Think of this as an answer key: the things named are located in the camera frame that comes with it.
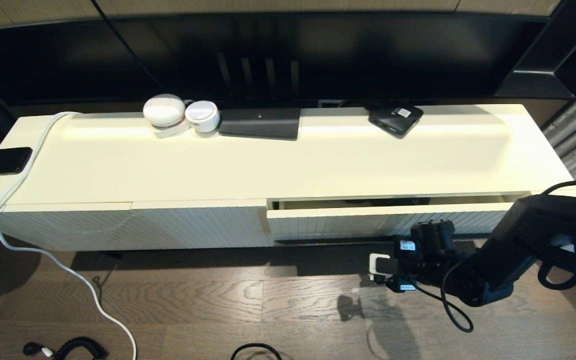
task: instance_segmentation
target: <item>wooden floor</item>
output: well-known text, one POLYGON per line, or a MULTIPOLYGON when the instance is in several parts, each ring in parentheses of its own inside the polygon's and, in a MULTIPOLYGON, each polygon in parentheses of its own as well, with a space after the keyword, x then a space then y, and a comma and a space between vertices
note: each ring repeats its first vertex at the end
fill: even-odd
MULTIPOLYGON (((103 307, 134 333, 141 360, 228 360, 247 342, 270 344, 286 360, 576 359, 576 287, 545 289, 533 268, 512 297, 464 305, 475 331, 461 333, 439 301, 370 285, 368 254, 389 248, 58 256, 98 284, 103 307)), ((80 336, 102 344, 109 360, 130 359, 128 337, 98 314, 83 283, 45 257, 0 245, 0 360, 22 359, 26 342, 55 349, 80 336)), ((74 359, 90 355, 78 349, 74 359)), ((250 349, 238 359, 272 357, 250 349)))

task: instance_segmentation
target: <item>black robotic arm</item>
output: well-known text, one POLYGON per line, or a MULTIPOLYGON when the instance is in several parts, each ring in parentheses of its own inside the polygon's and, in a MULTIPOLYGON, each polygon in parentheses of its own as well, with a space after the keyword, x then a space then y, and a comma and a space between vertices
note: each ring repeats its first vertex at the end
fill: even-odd
POLYGON ((394 292, 421 290, 418 283, 440 288, 448 316, 467 333, 473 331, 472 323, 466 317, 470 326, 465 328, 455 320, 449 306, 457 307, 446 294, 474 307, 504 299, 536 260, 542 261, 538 278, 544 287, 570 289, 576 285, 576 197, 548 194, 551 189, 517 200, 474 253, 455 250, 452 221, 428 221, 414 225, 410 239, 395 241, 392 256, 371 255, 370 272, 376 283, 394 292), (547 279, 553 267, 574 275, 553 284, 547 279))

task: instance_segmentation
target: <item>charging cable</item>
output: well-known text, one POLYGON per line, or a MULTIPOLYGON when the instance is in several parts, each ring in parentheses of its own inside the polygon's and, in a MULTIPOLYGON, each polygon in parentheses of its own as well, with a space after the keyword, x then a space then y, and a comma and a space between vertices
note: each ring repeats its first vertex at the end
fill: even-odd
MULTIPOLYGON (((50 119, 50 122, 48 123, 48 125, 46 125, 45 129, 41 133, 41 136, 39 136, 39 140, 37 140, 37 144, 34 146, 34 150, 32 151, 32 155, 30 155, 30 158, 28 159, 28 162, 25 166, 25 169, 23 169, 22 173, 19 175, 19 178, 6 191, 4 191, 1 194, 1 196, 0 196, 0 211, 2 210, 4 205, 6 204, 6 201, 10 198, 10 196, 12 196, 12 194, 15 193, 15 191, 19 188, 19 186, 28 177, 28 174, 30 173, 30 169, 32 169, 33 164, 35 162, 35 159, 37 158, 37 155, 39 154, 39 150, 41 150, 42 146, 44 145, 44 141, 46 140, 46 136, 48 136, 48 132, 50 132, 50 129, 53 127, 53 125, 55 125, 55 123, 64 116, 70 116, 70 115, 75 115, 75 114, 81 114, 81 112, 64 111, 64 112, 59 112, 59 113, 52 116, 52 118, 50 119)), ((105 317, 109 321, 112 321, 115 324, 117 324, 119 326, 119 328, 121 328, 123 331, 125 331, 126 334, 128 334, 128 337, 130 338, 130 342, 132 344, 132 360, 137 360, 137 343, 135 342, 135 337, 130 332, 130 330, 128 330, 126 325, 124 325, 118 319, 110 316, 107 312, 105 312, 103 310, 103 308, 101 307, 101 303, 99 302, 99 297, 97 296, 97 292, 95 291, 95 288, 93 287, 93 285, 90 284, 90 281, 86 280, 86 278, 84 276, 80 275, 77 271, 75 271, 75 270, 69 268, 68 266, 62 264, 61 261, 57 260, 57 258, 54 255, 52 255, 52 253, 50 253, 48 251, 42 250, 40 248, 12 246, 4 238, 4 235, 2 234, 1 229, 0 229, 0 241, 3 244, 3 246, 5 246, 7 249, 12 250, 12 251, 29 251, 31 253, 39 253, 39 254, 46 255, 48 258, 53 260, 53 262, 55 262, 55 264, 57 264, 58 267, 71 273, 73 276, 75 276, 75 278, 78 278, 79 280, 83 281, 84 284, 86 284, 87 287, 90 289, 90 292, 92 292, 92 297, 94 298, 94 304, 96 305, 96 308, 99 310, 101 315, 103 315, 103 317, 105 317)))

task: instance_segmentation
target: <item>cabinet top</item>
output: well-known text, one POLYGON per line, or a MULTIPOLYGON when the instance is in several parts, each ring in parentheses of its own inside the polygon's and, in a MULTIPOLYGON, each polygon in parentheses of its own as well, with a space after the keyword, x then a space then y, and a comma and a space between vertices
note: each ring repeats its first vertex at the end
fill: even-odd
MULTIPOLYGON (((157 139, 141 112, 65 116, 7 203, 493 194, 572 180, 523 105, 421 109, 403 139, 363 108, 302 109, 297 141, 194 130, 157 139)), ((34 146, 50 118, 19 118, 0 148, 34 146)), ((0 175, 0 194, 17 177, 0 175)))

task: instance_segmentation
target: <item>open drawer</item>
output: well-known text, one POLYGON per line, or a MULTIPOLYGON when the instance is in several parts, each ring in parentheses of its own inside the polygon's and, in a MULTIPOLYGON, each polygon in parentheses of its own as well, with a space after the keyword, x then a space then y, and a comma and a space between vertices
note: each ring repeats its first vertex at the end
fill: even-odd
POLYGON ((529 195, 530 192, 441 196, 426 198, 416 205, 382 205, 362 200, 275 202, 267 211, 267 218, 274 240, 407 235, 414 224, 430 220, 453 221, 455 234, 486 234, 515 200, 529 195))

